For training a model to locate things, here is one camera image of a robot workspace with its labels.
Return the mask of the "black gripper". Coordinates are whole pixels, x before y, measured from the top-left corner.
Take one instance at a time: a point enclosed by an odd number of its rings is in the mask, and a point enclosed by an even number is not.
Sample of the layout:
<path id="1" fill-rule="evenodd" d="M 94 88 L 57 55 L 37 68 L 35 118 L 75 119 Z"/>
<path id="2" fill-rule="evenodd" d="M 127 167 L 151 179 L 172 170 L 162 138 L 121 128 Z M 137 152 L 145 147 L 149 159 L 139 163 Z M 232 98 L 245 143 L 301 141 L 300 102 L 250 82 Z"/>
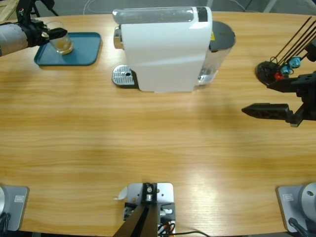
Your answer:
<path id="1" fill-rule="evenodd" d="M 294 83 L 303 77 L 300 88 Z M 294 113 L 288 104 L 254 103 L 242 108 L 242 112 L 257 119 L 275 119 L 288 121 L 291 127 L 298 127 L 302 121 L 316 120 L 316 72 L 299 75 L 294 78 L 280 79 L 267 86 L 268 89 L 282 93 L 294 93 L 301 98 L 302 105 Z"/>
<path id="2" fill-rule="evenodd" d="M 29 22 L 21 22 L 21 28 L 27 37 L 28 47 L 42 46 L 49 43 L 50 39 L 62 38 L 67 34 L 63 28 L 48 30 L 49 37 L 42 36 L 46 32 L 46 25 L 37 19 L 31 19 Z"/>

